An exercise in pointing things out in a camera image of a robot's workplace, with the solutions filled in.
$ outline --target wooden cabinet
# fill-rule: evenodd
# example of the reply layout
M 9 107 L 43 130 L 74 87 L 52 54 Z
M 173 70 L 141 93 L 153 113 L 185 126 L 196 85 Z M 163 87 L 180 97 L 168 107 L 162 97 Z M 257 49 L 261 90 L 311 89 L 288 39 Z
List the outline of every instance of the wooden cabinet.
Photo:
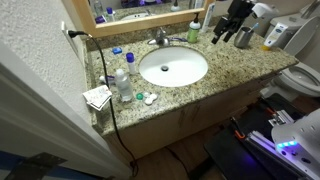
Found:
M 256 101 L 259 91 L 268 81 L 258 79 L 229 89 L 122 130 L 120 135 L 135 157 L 141 158 L 233 116 L 235 112 Z M 124 157 L 126 163 L 131 161 L 131 157 L 123 150 L 115 134 L 108 135 L 105 139 L 113 146 L 116 154 Z

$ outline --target floor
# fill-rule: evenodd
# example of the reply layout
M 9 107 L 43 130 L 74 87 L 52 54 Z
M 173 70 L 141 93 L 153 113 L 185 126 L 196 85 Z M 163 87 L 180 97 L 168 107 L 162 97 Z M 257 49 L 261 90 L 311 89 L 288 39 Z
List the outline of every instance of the floor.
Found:
M 292 102 L 302 112 L 310 113 L 320 108 L 320 101 L 308 97 L 298 97 Z M 217 134 L 221 126 L 216 125 L 197 134 L 182 139 L 174 144 L 153 152 L 138 160 L 139 174 L 134 180 L 187 180 L 188 176 L 181 162 L 170 153 L 170 150 L 185 164 L 187 171 L 193 170 L 208 155 L 203 144 Z M 212 168 L 201 180 L 223 180 L 217 168 Z

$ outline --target white sink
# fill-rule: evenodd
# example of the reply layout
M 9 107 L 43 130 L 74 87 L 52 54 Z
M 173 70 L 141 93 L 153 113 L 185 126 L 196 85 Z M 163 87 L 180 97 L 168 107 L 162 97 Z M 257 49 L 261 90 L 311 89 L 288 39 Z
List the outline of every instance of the white sink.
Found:
M 205 58 L 183 47 L 161 48 L 147 54 L 139 72 L 148 82 L 164 87 L 181 87 L 199 81 L 208 71 Z
M 126 17 L 122 18 L 121 21 L 122 20 L 142 18 L 142 17 L 147 17 L 147 16 L 150 16 L 150 15 L 148 15 L 148 13 L 137 13 L 137 14 L 132 14 L 132 15 L 126 16 Z

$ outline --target wall outlet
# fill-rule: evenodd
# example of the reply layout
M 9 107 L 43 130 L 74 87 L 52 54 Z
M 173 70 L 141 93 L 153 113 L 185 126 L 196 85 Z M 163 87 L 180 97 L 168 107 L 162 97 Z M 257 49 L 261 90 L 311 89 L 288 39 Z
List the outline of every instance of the wall outlet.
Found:
M 68 30 L 68 28 L 67 28 L 66 23 L 64 21 L 61 21 L 61 31 L 64 34 L 64 36 L 67 38 L 67 40 L 68 40 L 70 46 L 72 47 L 73 51 L 79 57 L 77 46 L 74 43 L 73 39 L 71 39 L 71 37 L 67 34 L 67 30 Z

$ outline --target toilet tank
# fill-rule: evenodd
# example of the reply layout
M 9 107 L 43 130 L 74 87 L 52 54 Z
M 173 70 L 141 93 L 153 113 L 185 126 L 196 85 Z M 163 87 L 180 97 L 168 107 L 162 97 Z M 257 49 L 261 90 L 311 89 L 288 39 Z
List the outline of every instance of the toilet tank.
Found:
M 278 41 L 274 44 L 276 47 L 280 47 L 283 49 L 290 39 L 293 37 L 293 35 L 308 21 L 308 19 L 302 19 L 301 14 L 291 14 L 287 16 L 281 16 L 273 18 L 270 22 L 270 27 L 268 29 L 267 34 L 265 35 L 265 38 L 269 36 L 271 31 L 274 29 L 274 27 L 277 25 L 277 23 L 282 23 L 288 28 L 282 33 L 282 35 L 279 37 Z

